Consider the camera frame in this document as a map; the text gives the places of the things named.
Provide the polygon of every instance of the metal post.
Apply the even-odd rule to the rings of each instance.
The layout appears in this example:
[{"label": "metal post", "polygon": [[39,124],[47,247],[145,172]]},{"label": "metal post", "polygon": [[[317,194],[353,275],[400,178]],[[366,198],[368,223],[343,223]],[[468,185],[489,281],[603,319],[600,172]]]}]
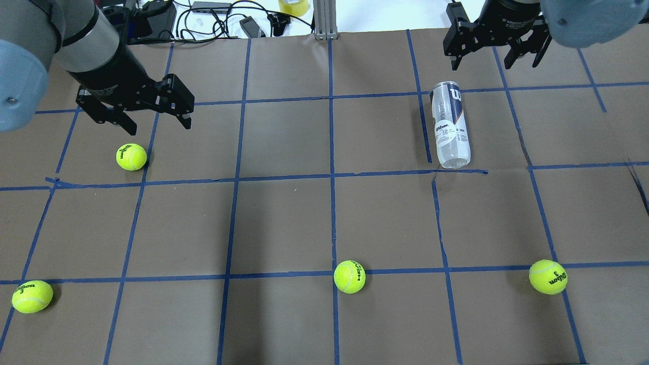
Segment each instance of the metal post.
[{"label": "metal post", "polygon": [[313,0],[315,39],[338,39],[336,27],[336,0]]}]

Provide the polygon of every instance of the blue grid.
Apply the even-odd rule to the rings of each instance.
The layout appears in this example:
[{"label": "blue grid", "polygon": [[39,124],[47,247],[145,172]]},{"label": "blue grid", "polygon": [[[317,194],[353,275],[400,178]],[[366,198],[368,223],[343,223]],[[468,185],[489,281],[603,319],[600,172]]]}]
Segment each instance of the blue grid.
[{"label": "blue grid", "polygon": [[[425,148],[426,156],[429,162],[432,162],[430,154],[430,146],[428,144],[428,133],[426,130],[426,120],[424,116],[424,106],[422,97],[428,95],[430,90],[421,90],[421,85],[419,81],[419,72],[417,70],[417,61],[415,58],[415,51],[412,44],[410,31],[406,31],[406,36],[408,39],[408,46],[410,49],[410,55],[412,60],[413,72],[415,76],[415,83],[417,91],[414,92],[399,92],[399,93],[383,93],[383,94],[358,94],[358,95],[334,95],[333,93],[333,62],[332,62],[332,44],[331,40],[328,41],[328,77],[329,77],[329,93],[328,95],[318,96],[318,97],[294,97],[294,98],[283,98],[283,99],[255,99],[247,100],[247,81],[248,81],[248,71],[249,71],[249,61],[250,61],[250,51],[251,51],[251,41],[248,41],[247,52],[246,52],[246,63],[245,63],[245,74],[244,74],[244,83],[243,83],[243,95],[239,101],[215,101],[215,102],[205,102],[205,103],[196,103],[197,107],[203,105],[225,105],[225,104],[240,104],[241,105],[241,119],[239,123],[239,140],[238,140],[238,153],[237,153],[237,164],[236,164],[236,174],[234,178],[228,179],[195,179],[195,180],[176,180],[176,181],[147,181],[147,172],[148,167],[144,168],[142,180],[139,183],[128,183],[128,184],[72,184],[69,182],[59,181],[58,179],[46,178],[45,180],[51,183],[49,185],[42,186],[14,186],[14,187],[0,187],[0,192],[2,191],[20,191],[20,190],[48,190],[49,197],[43,209],[43,214],[40,218],[38,227],[34,234],[34,239],[32,241],[25,266],[23,268],[23,273],[20,279],[12,280],[0,280],[0,284],[20,284],[27,279],[27,271],[31,258],[33,256],[36,244],[38,242],[38,237],[43,225],[43,221],[47,215],[49,205],[52,201],[52,198],[56,190],[60,189],[81,189],[81,188],[123,188],[123,187],[140,187],[140,193],[138,196],[136,209],[134,212],[132,227],[129,235],[129,242],[127,246],[127,252],[125,255],[123,269],[120,277],[96,277],[96,278],[67,278],[67,279],[46,279],[48,283],[52,284],[61,284],[61,283],[119,283],[119,291],[117,294],[116,305],[114,309],[114,315],[112,318],[112,324],[110,328],[108,342],[106,344],[106,352],[104,356],[104,364],[108,364],[110,358],[110,350],[112,346],[112,339],[115,331],[115,326],[117,323],[117,317],[119,316],[119,306],[121,303],[121,296],[123,293],[123,287],[125,283],[132,282],[160,282],[160,281],[205,281],[205,280],[224,280],[223,288],[223,304],[221,309],[221,323],[219,328],[219,344],[217,348],[217,363],[221,364],[223,361],[223,342],[225,337],[225,325],[227,318],[227,302],[228,302],[228,289],[230,280],[241,280],[241,279],[259,279],[259,278],[287,278],[287,277],[304,277],[304,276],[331,276],[333,270],[336,267],[337,255],[336,255],[336,178],[337,177],[357,177],[357,176],[386,176],[386,175],[420,175],[420,174],[436,174],[436,173],[478,173],[486,174],[486,170],[406,170],[406,171],[368,171],[362,173],[336,173],[334,169],[334,100],[335,99],[349,99],[349,98],[364,98],[364,97],[396,97],[396,96],[412,96],[416,95],[419,102],[419,111],[421,116],[422,130],[425,138]],[[616,82],[616,83],[607,83],[607,84],[597,84],[595,83],[593,76],[588,68],[586,59],[584,58],[581,50],[577,50],[582,64],[586,70],[590,84],[577,84],[577,85],[555,85],[555,86],[525,86],[525,87],[509,87],[507,80],[500,64],[500,60],[496,53],[496,49],[493,49],[494,56],[496,58],[496,64],[500,72],[500,77],[502,79],[502,88],[482,88],[482,89],[465,89],[462,92],[473,93],[473,92],[504,92],[507,96],[511,114],[517,132],[519,134],[519,139],[521,143],[522,150],[525,154],[526,160],[528,161],[528,172],[530,174],[530,180],[532,182],[533,190],[537,199],[537,204],[539,206],[539,212],[541,213],[541,219],[546,232],[546,237],[548,240],[548,248],[550,254],[554,260],[558,260],[557,254],[554,249],[554,244],[552,241],[552,236],[550,234],[550,229],[547,223],[547,218],[545,215],[545,210],[543,208],[543,202],[539,193],[538,186],[536,184],[536,179],[534,171],[536,170],[552,170],[552,169],[572,169],[572,168],[612,168],[612,167],[622,167],[622,166],[647,166],[649,162],[614,162],[608,164],[582,164],[582,165],[548,165],[548,166],[536,166],[532,164],[531,159],[529,158],[527,148],[524,143],[524,137],[522,130],[520,128],[516,111],[511,100],[510,91],[518,90],[555,90],[555,89],[572,89],[572,88],[592,88],[594,94],[602,108],[602,111],[606,111],[606,106],[600,97],[598,88],[608,88],[608,87],[621,87],[621,86],[646,86],[649,85],[649,82]],[[169,55],[167,59],[167,66],[165,73],[169,72],[171,66],[171,59],[173,55],[173,44],[169,49]],[[244,130],[244,116],[245,116],[245,106],[248,103],[279,103],[284,101],[307,101],[307,100],[318,100],[318,99],[328,99],[329,100],[329,124],[330,124],[330,173],[329,174],[313,174],[313,175],[284,175],[284,176],[270,176],[270,177],[240,177],[240,164],[241,164],[241,148],[243,141],[243,130]],[[65,144],[63,146],[60,159],[58,161],[56,172],[60,171],[61,165],[63,163],[64,157],[66,155],[67,146],[69,144],[72,132],[74,130],[77,117],[80,113],[78,108],[76,109],[64,109],[64,110],[42,110],[36,112],[37,114],[53,114],[53,113],[73,113],[72,122],[69,128],[69,132],[66,137]],[[151,139],[149,142],[149,149],[151,151],[153,148],[153,143],[155,139],[156,128],[158,124],[159,114],[156,113],[153,130],[151,133]],[[331,214],[332,214],[332,269],[326,271],[287,271],[287,272],[273,272],[273,273],[248,273],[248,274],[231,274],[230,268],[232,264],[232,244],[234,241],[234,221],[236,219],[236,207],[237,207],[237,198],[238,198],[238,185],[241,181],[273,181],[273,180],[290,180],[290,179],[330,179],[331,182]],[[134,238],[134,233],[136,230],[138,214],[140,211],[140,205],[142,197],[144,195],[145,187],[152,185],[166,185],[166,184],[199,184],[199,183],[234,183],[234,192],[232,200],[232,213],[230,216],[230,234],[228,237],[228,253],[227,253],[227,264],[225,274],[219,275],[180,275],[180,276],[157,276],[157,277],[127,277],[127,269],[130,258],[130,250],[132,247],[132,242]],[[398,274],[409,274],[409,273],[444,273],[447,283],[447,294],[448,294],[448,303],[450,309],[450,319],[452,322],[452,330],[454,336],[454,342],[456,347],[456,356],[459,364],[463,364],[462,354],[461,354],[461,342],[459,337],[459,331],[456,320],[456,313],[454,308],[454,300],[452,293],[452,283],[451,283],[451,273],[458,272],[484,272],[484,271],[522,271],[528,270],[529,266],[469,266],[469,267],[452,267],[448,264],[448,258],[446,256],[444,245],[443,245],[443,233],[441,230],[440,224],[440,206],[439,199],[437,196],[437,186],[435,180],[432,181],[432,194],[434,197],[435,203],[435,218],[437,222],[437,228],[439,232],[439,245],[443,258],[443,267],[440,268],[397,268],[397,269],[374,269],[367,270],[368,275],[398,275]],[[625,262],[574,262],[574,263],[564,263],[565,268],[612,268],[612,267],[632,267],[632,266],[649,266],[649,261],[625,261]],[[338,305],[337,305],[337,290],[335,285],[332,283],[332,299],[333,299],[333,328],[334,328],[334,359],[335,363],[338,365],[340,363],[340,351],[339,351],[339,331],[338,331]],[[567,291],[563,292],[563,300],[565,303],[566,311],[570,321],[570,327],[572,329],[573,337],[577,352],[579,354],[580,361],[585,363],[585,355],[583,354],[583,349],[580,343],[579,334],[574,322],[574,317],[570,308],[570,301]],[[5,326],[3,327],[2,337],[0,338],[0,351],[3,348],[8,329],[11,324],[11,320],[14,314],[14,309],[11,308],[7,316]]]}]

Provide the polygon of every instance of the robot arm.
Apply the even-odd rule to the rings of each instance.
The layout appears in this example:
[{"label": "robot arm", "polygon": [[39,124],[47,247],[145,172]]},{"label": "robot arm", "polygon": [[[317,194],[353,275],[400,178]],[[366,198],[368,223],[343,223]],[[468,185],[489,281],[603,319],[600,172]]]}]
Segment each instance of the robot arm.
[{"label": "robot arm", "polygon": [[0,23],[0,131],[31,120],[53,58],[79,82],[77,104],[97,123],[135,135],[124,111],[151,109],[191,127],[193,94],[176,75],[152,80],[92,0],[0,0],[0,14],[10,14]]},{"label": "robot arm", "polygon": [[471,52],[509,45],[505,68],[527,53],[536,54],[536,67],[552,39],[573,48],[605,43],[644,22],[648,9],[649,0],[487,0],[480,17],[470,22],[462,4],[453,2],[447,6],[451,27],[444,52],[456,70]]}]

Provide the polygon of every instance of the tennis ball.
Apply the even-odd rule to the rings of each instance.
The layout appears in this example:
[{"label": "tennis ball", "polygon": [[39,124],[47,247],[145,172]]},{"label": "tennis ball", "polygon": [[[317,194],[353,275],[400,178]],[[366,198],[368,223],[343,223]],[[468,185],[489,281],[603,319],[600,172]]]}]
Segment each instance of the tennis ball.
[{"label": "tennis ball", "polygon": [[44,281],[32,280],[16,289],[11,297],[14,308],[21,313],[43,310],[52,301],[52,287]]},{"label": "tennis ball", "polygon": [[147,163],[147,152],[139,144],[125,144],[117,150],[117,164],[124,170],[139,170]]},{"label": "tennis ball", "polygon": [[365,285],[365,270],[356,261],[343,261],[334,271],[334,283],[343,293],[356,293]]},{"label": "tennis ball", "polygon": [[540,260],[530,268],[530,283],[543,294],[558,294],[566,289],[568,275],[557,262]]}]

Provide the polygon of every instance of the yellow tape roll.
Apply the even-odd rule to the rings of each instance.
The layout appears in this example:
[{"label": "yellow tape roll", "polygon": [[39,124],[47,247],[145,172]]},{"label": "yellow tape roll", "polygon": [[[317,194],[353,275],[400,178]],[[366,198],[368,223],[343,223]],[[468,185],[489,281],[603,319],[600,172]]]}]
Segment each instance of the yellow tape roll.
[{"label": "yellow tape roll", "polygon": [[303,16],[309,10],[308,0],[279,0],[280,11],[292,16]]}]

